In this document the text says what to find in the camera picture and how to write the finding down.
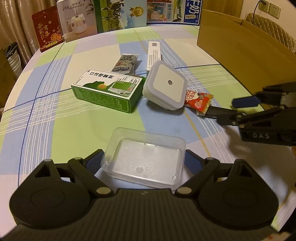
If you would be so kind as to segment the red snack packet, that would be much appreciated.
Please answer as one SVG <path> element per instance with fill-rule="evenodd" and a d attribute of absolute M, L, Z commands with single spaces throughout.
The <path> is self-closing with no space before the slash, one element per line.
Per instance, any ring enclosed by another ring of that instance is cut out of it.
<path fill-rule="evenodd" d="M 184 106 L 194 109 L 197 116 L 205 116 L 214 95 L 187 90 Z"/>

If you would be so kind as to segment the clear plastic tray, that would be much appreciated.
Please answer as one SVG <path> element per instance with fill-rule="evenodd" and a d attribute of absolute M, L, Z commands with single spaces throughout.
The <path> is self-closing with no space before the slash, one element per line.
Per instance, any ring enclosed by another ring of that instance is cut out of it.
<path fill-rule="evenodd" d="M 177 189 L 185 162 L 182 138 L 116 128 L 101 168 L 110 177 L 152 188 Z"/>

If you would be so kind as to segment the white square night light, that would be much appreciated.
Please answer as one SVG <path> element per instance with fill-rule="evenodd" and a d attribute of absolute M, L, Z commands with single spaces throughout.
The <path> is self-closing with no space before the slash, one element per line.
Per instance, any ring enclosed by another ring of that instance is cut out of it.
<path fill-rule="evenodd" d="M 184 106 L 187 87 L 184 75 L 158 60 L 147 75 L 142 95 L 164 109 L 175 111 Z"/>

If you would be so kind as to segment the green white medicine box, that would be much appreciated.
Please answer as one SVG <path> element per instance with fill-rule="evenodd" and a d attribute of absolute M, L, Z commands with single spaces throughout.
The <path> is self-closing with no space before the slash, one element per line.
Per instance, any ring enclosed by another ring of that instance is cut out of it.
<path fill-rule="evenodd" d="M 145 77 L 88 69 L 71 85 L 77 99 L 132 113 L 142 95 Z"/>

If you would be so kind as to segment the long white slim box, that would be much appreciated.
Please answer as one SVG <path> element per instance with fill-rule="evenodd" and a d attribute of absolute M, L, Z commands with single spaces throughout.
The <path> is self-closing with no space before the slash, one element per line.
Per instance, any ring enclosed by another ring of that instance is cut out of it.
<path fill-rule="evenodd" d="M 154 63 L 159 60 L 161 60 L 160 42 L 149 41 L 147 52 L 147 72 L 149 72 Z"/>

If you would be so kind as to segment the grey snack sachet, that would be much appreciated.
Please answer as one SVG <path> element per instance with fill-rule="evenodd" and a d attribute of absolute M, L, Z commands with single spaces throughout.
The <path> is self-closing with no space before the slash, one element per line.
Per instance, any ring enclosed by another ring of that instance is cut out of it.
<path fill-rule="evenodd" d="M 134 68 L 138 57 L 139 54 L 122 54 L 112 69 L 112 72 L 119 74 L 134 74 Z"/>

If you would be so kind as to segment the black rectangular bar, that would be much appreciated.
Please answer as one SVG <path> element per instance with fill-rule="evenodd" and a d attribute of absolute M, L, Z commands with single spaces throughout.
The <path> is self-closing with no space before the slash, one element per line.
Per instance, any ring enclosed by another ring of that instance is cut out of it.
<path fill-rule="evenodd" d="M 220 115 L 236 114 L 236 113 L 238 113 L 238 112 L 233 109 L 221 108 L 221 107 L 217 107 L 217 106 L 209 106 L 204 117 L 217 118 Z"/>

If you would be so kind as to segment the plaid tablecloth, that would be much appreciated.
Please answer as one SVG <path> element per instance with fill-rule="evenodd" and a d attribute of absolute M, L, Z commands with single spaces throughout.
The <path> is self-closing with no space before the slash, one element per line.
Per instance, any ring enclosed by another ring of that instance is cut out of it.
<path fill-rule="evenodd" d="M 289 147 L 246 143 L 238 129 L 225 128 L 188 109 L 166 111 L 141 98 L 133 113 L 77 99 L 72 83 L 87 69 L 111 71 L 123 53 L 139 56 L 136 74 L 145 75 L 149 41 L 158 41 L 162 59 L 181 72 L 189 89 L 214 95 L 228 108 L 247 90 L 197 44 L 199 29 L 151 25 L 63 43 L 36 52 L 19 76 L 1 119 L 1 235 L 15 226 L 9 210 L 13 192 L 44 159 L 65 163 L 105 149 L 116 128 L 182 138 L 202 157 L 230 163 L 248 161 L 280 201 L 273 226 L 280 229 L 295 209 L 295 157 Z"/>

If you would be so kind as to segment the quilted beige chair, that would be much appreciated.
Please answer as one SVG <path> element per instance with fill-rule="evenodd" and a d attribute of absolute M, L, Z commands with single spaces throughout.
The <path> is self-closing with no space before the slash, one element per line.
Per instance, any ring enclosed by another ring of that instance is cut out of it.
<path fill-rule="evenodd" d="M 295 39 L 280 25 L 268 18 L 253 13 L 248 13 L 245 20 L 271 35 L 295 54 Z"/>

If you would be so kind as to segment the brown side carton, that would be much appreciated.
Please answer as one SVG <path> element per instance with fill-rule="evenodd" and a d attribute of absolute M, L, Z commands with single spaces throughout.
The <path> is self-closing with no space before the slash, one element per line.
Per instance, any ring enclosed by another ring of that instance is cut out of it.
<path fill-rule="evenodd" d="M 4 108 L 17 78 L 2 50 L 0 53 L 0 66 L 0 106 Z"/>

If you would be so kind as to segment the white bag beside carton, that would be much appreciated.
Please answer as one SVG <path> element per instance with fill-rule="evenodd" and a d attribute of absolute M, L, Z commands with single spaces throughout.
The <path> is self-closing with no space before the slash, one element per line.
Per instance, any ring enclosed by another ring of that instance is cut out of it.
<path fill-rule="evenodd" d="M 5 49 L 1 50 L 8 60 L 8 63 L 13 70 L 16 77 L 19 77 L 22 73 L 22 61 L 19 54 L 17 42 L 9 44 Z"/>

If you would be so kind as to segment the red gift box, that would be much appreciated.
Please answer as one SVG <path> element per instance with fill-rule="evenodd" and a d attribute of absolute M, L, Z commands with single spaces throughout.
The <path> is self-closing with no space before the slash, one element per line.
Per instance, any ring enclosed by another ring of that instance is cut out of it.
<path fill-rule="evenodd" d="M 56 6 L 33 14 L 32 21 L 41 52 L 64 42 Z"/>

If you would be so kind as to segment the white appliance box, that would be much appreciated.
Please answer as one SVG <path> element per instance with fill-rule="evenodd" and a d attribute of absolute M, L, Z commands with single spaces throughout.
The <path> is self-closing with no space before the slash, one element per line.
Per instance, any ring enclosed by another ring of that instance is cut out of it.
<path fill-rule="evenodd" d="M 98 33 L 93 1 L 60 0 L 56 5 L 65 42 Z"/>

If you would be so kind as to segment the beige curtain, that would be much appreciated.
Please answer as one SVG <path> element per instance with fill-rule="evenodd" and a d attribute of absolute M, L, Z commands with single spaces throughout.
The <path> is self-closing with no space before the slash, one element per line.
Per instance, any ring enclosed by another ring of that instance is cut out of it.
<path fill-rule="evenodd" d="M 26 65 L 39 49 L 32 15 L 54 5 L 55 0 L 1 0 L 1 48 L 16 42 L 22 64 Z"/>

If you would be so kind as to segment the wall power socket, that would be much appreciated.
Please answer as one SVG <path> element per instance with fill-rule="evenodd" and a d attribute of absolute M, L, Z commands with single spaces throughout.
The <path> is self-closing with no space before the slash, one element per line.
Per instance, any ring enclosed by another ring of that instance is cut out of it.
<path fill-rule="evenodd" d="M 258 9 L 265 12 L 265 13 L 268 13 L 269 12 L 269 4 L 270 3 L 268 1 L 259 0 Z"/>

